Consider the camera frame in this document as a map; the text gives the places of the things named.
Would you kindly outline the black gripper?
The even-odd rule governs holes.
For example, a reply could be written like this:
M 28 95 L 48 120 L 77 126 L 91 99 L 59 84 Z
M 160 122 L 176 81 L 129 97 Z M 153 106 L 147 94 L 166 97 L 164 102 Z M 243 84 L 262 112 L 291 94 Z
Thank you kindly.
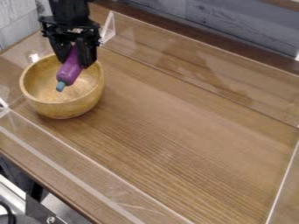
M 89 3 L 93 0 L 48 0 L 51 15 L 40 16 L 41 35 L 61 63 L 65 62 L 76 42 L 79 64 L 88 68 L 97 60 L 100 25 L 89 19 Z

